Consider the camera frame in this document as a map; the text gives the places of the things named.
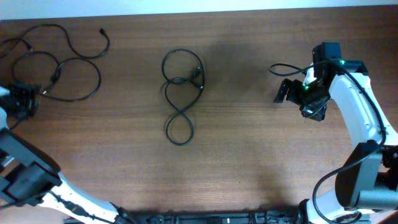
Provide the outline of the black usb cable micro plug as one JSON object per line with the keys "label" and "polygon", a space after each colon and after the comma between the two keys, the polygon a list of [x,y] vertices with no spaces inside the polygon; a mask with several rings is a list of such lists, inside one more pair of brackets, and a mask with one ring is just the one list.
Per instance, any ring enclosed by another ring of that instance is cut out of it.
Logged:
{"label": "black usb cable micro plug", "polygon": [[[46,51],[36,51],[36,50],[34,50],[33,47],[32,47],[32,45],[31,45],[30,43],[28,43],[28,41],[26,41],[26,40],[24,39],[24,36],[27,35],[29,32],[31,32],[31,31],[33,31],[33,30],[35,30],[35,29],[41,28],[41,27],[56,27],[56,28],[60,29],[60,30],[64,33],[64,35],[65,35],[67,45],[69,46],[70,50],[76,55],[76,57],[67,58],[67,59],[65,59],[65,60],[63,60],[63,61],[60,62],[60,61],[58,61],[58,59],[57,59],[53,54],[51,54],[50,52],[46,52]],[[79,53],[79,52],[72,46],[72,43],[71,43],[71,40],[70,40],[70,36],[69,36],[69,34],[68,34],[66,28],[64,28],[63,26],[61,26],[61,25],[59,25],[59,24],[39,24],[39,25],[32,26],[32,27],[28,28],[26,31],[24,31],[21,35],[19,35],[19,36],[17,36],[17,37],[13,37],[13,38],[9,38],[9,39],[4,39],[4,40],[2,40],[2,41],[1,41],[1,47],[2,47],[3,45],[5,45],[5,44],[9,43],[9,42],[13,42],[14,45],[12,45],[11,47],[9,47],[7,50],[4,50],[3,52],[1,52],[1,58],[7,57],[7,55],[8,55],[9,53],[11,53],[11,52],[16,48],[16,46],[17,46],[20,42],[22,42],[22,43],[26,46],[28,52],[27,52],[26,54],[20,56],[19,58],[15,59],[15,61],[13,61],[12,65],[11,65],[11,75],[12,75],[12,78],[13,78],[14,81],[16,81],[16,82],[18,82],[18,83],[21,82],[21,81],[16,77],[16,75],[15,75],[15,73],[14,73],[15,65],[16,65],[20,60],[22,60],[23,58],[30,57],[30,56],[32,56],[32,55],[36,55],[36,54],[48,55],[49,57],[52,57],[52,58],[55,60],[55,62],[57,63],[57,66],[56,66],[56,68],[55,68],[55,70],[54,70],[52,76],[50,77],[50,83],[49,83],[49,85],[46,86],[45,88],[43,88],[43,90],[40,90],[40,91],[39,91],[39,95],[42,96],[42,97],[44,97],[44,98],[48,98],[48,99],[55,100],[55,101],[66,102],[66,103],[75,103],[75,102],[87,100],[87,99],[91,98],[91,97],[99,90],[99,88],[100,88],[100,86],[101,86],[101,83],[102,83],[101,72],[100,72],[98,66],[97,66],[95,63],[92,62],[92,60],[104,56],[104,55],[107,53],[107,51],[109,50],[110,45],[111,45],[110,38],[108,37],[106,31],[105,31],[103,28],[101,28],[101,29],[99,30],[99,33],[106,39],[106,47],[105,47],[100,53],[98,53],[98,54],[96,54],[96,55],[83,55],[83,54]],[[82,97],[80,97],[80,98],[73,98],[73,99],[59,98],[59,97],[55,97],[55,96],[48,95],[48,93],[51,91],[51,89],[57,84],[58,80],[60,79],[60,76],[61,76],[61,74],[62,74],[62,67],[63,67],[67,62],[71,62],[71,61],[74,61],[74,60],[80,60],[80,61],[89,63],[89,64],[92,65],[92,66],[94,67],[94,69],[97,71],[98,82],[97,82],[97,84],[96,84],[96,86],[95,86],[95,89],[92,90],[91,92],[89,92],[89,93],[88,93],[87,95],[85,95],[85,96],[82,96]]]}

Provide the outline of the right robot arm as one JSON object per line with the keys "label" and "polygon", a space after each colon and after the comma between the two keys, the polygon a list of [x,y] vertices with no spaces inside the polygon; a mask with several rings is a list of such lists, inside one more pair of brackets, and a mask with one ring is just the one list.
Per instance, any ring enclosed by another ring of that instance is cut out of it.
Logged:
{"label": "right robot arm", "polygon": [[322,121],[330,101],[342,114],[353,151],[344,165],[331,172],[333,190],[300,202],[293,215],[268,215],[286,223],[366,223],[369,215],[397,209],[397,132],[388,122],[371,88],[365,64],[342,57],[340,45],[323,42],[312,50],[313,62],[294,67],[304,80],[288,73],[275,103],[298,105],[304,118]]}

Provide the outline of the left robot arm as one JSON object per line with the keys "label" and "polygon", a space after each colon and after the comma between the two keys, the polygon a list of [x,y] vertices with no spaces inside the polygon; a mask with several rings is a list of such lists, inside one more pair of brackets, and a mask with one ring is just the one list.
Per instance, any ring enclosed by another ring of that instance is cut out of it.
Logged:
{"label": "left robot arm", "polygon": [[1,209],[26,204],[52,208],[82,223],[137,223],[122,207],[99,200],[75,187],[46,153],[14,134],[7,117],[16,111],[18,100],[1,87],[1,170],[13,160],[19,164],[1,178]]}

